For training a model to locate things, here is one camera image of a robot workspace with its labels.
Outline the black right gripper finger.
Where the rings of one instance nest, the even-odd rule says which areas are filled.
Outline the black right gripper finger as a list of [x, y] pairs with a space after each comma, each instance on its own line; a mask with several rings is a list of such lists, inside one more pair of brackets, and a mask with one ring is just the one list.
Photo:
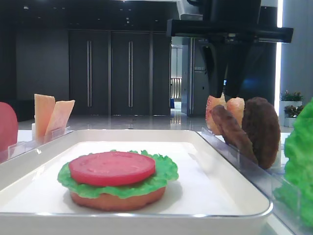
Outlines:
[[225, 94], [237, 97], [250, 63], [252, 44], [231, 45], [228, 52]]

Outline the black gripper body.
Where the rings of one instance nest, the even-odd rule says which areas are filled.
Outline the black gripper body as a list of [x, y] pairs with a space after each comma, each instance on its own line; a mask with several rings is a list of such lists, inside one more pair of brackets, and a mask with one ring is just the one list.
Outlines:
[[167, 21], [169, 37], [204, 38], [218, 43], [291, 43], [293, 28], [259, 24], [173, 20]]

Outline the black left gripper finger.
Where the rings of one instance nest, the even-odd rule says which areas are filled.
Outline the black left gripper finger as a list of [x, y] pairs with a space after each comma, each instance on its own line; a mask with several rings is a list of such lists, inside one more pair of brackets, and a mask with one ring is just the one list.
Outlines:
[[207, 71], [209, 95], [220, 98], [228, 64], [228, 47], [225, 44], [208, 44], [202, 47], [202, 55]]

